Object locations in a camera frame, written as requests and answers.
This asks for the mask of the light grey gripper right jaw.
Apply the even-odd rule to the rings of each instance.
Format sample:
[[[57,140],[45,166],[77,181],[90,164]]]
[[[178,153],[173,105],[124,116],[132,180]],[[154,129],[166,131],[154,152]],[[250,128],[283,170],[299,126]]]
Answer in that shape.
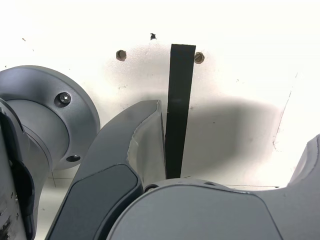
[[[320,138],[310,140],[286,187],[245,191],[176,183],[145,193],[111,228],[110,240],[317,240]]]

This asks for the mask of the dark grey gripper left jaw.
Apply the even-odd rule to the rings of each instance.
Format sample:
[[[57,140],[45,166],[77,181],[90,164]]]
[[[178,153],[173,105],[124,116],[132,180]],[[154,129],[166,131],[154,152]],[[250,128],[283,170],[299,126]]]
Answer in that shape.
[[[140,101],[99,131],[47,239],[104,240],[144,188],[166,178],[161,106],[159,100]]]

